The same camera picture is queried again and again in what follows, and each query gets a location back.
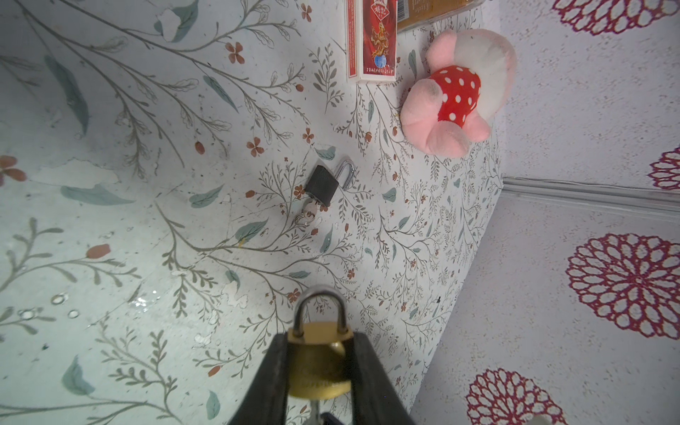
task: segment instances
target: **red matchbox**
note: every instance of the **red matchbox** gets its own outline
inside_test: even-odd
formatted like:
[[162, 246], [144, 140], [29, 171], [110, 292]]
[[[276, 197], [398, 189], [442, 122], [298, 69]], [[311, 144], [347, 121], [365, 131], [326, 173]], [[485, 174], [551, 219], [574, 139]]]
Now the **red matchbox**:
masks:
[[347, 1], [347, 79], [396, 81], [397, 0]]

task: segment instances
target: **key ring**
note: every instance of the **key ring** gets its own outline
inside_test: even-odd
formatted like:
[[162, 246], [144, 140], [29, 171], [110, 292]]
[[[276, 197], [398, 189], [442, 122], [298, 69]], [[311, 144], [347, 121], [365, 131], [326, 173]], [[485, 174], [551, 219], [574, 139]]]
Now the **key ring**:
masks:
[[307, 227], [314, 221], [316, 213], [318, 212], [318, 206], [314, 202], [308, 202], [302, 209], [302, 212], [295, 216], [295, 224], [302, 227]]

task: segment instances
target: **cardboard box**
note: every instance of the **cardboard box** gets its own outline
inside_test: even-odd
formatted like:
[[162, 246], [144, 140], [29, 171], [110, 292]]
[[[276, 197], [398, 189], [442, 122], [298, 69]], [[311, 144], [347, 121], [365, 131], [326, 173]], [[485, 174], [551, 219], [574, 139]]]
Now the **cardboard box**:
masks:
[[398, 0], [399, 32], [465, 12], [483, 2], [484, 0]]
[[346, 0], [347, 79], [396, 81], [397, 0]]

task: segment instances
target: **red polka dot fabric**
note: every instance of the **red polka dot fabric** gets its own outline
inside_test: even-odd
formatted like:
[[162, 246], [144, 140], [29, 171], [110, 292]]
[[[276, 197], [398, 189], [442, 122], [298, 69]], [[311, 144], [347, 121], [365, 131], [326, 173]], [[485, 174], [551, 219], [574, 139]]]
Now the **red polka dot fabric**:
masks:
[[430, 75], [444, 92], [439, 110], [439, 121], [453, 121], [463, 126], [470, 112], [477, 107], [479, 76], [468, 68], [452, 66], [442, 68]]

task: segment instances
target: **silver shackle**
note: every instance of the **silver shackle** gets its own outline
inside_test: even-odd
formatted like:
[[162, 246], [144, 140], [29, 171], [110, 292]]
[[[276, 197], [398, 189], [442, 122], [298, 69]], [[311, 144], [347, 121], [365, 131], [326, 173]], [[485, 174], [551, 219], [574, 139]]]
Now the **silver shackle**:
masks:
[[338, 333], [347, 333], [347, 309], [345, 308], [345, 299], [340, 292], [326, 285], [315, 285], [310, 286], [306, 291], [302, 293], [300, 299], [295, 305], [295, 318], [293, 322], [293, 335], [295, 337], [302, 337], [305, 331], [302, 327], [302, 320], [304, 314], [304, 307], [309, 300], [317, 296], [329, 296], [335, 301], [335, 305], [338, 307]]

